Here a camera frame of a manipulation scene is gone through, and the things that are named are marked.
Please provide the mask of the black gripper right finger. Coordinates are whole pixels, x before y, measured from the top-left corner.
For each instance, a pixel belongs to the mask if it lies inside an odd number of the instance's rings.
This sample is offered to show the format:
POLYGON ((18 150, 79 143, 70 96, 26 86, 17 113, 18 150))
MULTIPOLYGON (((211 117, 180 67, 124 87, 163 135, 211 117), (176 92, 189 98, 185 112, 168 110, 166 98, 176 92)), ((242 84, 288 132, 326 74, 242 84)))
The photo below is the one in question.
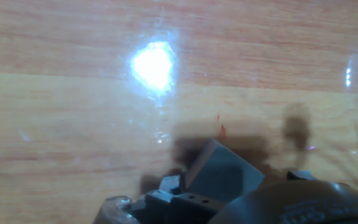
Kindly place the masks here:
POLYGON ((317 180, 309 171, 306 170, 289 170, 287 172, 287 181, 292 180, 317 180))

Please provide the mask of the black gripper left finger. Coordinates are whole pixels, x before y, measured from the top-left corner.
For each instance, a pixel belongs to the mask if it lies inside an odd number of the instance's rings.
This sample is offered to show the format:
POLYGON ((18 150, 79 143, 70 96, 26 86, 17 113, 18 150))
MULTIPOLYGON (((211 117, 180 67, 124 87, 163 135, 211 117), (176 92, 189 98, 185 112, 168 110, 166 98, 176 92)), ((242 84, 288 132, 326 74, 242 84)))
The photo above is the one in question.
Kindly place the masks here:
POLYGON ((135 203, 135 218, 141 224, 207 224, 225 203, 187 191, 181 175, 162 179, 135 203))

